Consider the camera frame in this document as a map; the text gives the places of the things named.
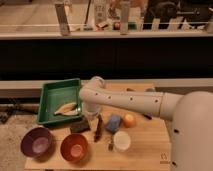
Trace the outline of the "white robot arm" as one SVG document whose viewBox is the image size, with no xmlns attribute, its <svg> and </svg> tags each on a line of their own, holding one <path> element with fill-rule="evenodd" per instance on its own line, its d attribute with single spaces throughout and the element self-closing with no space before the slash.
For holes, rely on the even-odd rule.
<svg viewBox="0 0 213 171">
<path fill-rule="evenodd" d="M 112 91 L 92 77 L 79 91 L 84 108 L 122 108 L 172 122 L 171 171 L 213 171 L 213 93 Z"/>
</svg>

